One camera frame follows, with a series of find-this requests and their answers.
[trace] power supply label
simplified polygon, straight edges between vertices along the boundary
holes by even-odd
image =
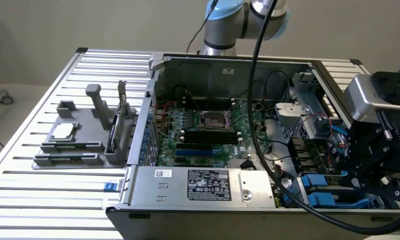
[[[188,170],[187,197],[192,201],[231,201],[228,171]]]

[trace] slotted aluminum worktop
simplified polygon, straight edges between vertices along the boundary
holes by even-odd
[[[151,54],[89,49],[73,55],[0,153],[0,239],[121,239],[103,199],[117,200],[119,193],[104,193],[104,183],[121,179],[125,169],[33,170],[32,157],[59,116],[60,101],[93,108],[88,84],[100,84],[101,98],[115,107],[119,80],[127,81],[127,100],[140,110]],[[320,60],[343,90],[356,74],[367,73],[350,60]]]

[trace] gray wall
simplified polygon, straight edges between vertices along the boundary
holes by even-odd
[[[288,0],[291,21],[261,55],[400,66],[400,0]],[[183,52],[207,0],[0,0],[0,83],[49,85],[77,47]],[[192,51],[203,45],[203,33]],[[253,40],[237,41],[251,54]]]

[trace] floor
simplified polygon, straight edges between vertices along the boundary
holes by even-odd
[[[0,84],[13,97],[12,105],[0,104],[0,142],[7,144],[49,86],[28,84]]]

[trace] white sticker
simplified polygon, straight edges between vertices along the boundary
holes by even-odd
[[[235,74],[235,69],[233,68],[223,68],[221,73],[223,74]]]
[[[171,178],[172,177],[172,170],[171,169],[161,169],[155,171],[156,178]]]

